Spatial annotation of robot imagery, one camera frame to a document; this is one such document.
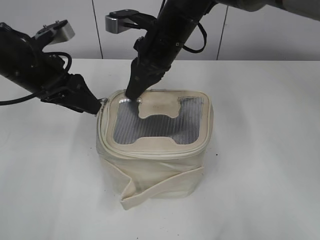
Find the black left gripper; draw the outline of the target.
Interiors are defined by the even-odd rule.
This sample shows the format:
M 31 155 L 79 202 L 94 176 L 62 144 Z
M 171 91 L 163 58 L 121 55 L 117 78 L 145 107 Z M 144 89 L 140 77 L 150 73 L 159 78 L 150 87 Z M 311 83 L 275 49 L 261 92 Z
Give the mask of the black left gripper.
M 60 75 L 44 86 L 45 92 L 40 95 L 44 103 L 51 103 L 69 108 L 78 113 L 96 115 L 101 102 L 88 88 L 84 78 L 80 74 L 71 74 L 69 70 L 72 65 L 70 55 L 48 55 L 52 60 L 67 58 L 66 67 L 62 64 Z

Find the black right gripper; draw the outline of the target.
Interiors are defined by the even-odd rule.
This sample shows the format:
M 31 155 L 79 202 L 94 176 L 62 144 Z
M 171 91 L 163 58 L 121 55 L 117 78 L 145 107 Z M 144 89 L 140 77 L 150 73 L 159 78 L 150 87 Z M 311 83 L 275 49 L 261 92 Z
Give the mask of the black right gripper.
M 149 87 L 158 83 L 169 71 L 173 62 L 169 45 L 163 39 L 140 37 L 133 47 L 137 57 L 131 62 L 130 78 L 125 91 L 127 98 L 138 98 Z

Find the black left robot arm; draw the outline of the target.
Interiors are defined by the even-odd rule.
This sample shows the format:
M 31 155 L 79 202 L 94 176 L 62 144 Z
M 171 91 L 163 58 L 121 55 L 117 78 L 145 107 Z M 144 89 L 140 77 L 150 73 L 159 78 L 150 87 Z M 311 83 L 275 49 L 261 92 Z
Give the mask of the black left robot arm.
M 48 45 L 67 42 L 75 32 L 67 20 L 44 25 L 34 36 L 0 24 L 0 74 L 30 92 L 30 95 L 1 101 L 1 106 L 19 104 L 34 98 L 78 113 L 96 115 L 101 102 L 80 74 L 71 74 L 70 54 L 44 52 Z

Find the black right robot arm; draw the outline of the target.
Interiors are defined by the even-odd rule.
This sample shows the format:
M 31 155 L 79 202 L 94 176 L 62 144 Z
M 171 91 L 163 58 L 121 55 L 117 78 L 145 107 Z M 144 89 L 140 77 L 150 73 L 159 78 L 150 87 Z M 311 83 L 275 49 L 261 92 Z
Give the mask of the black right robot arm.
M 138 56 L 131 63 L 131 72 L 125 95 L 134 101 L 149 87 L 158 83 L 171 68 L 178 53 L 199 26 L 201 18 L 216 4 L 224 4 L 247 12 L 255 12 L 269 5 L 296 15 L 320 19 L 318 0 L 169 0 L 158 17 L 131 21 L 146 35 L 135 44 Z

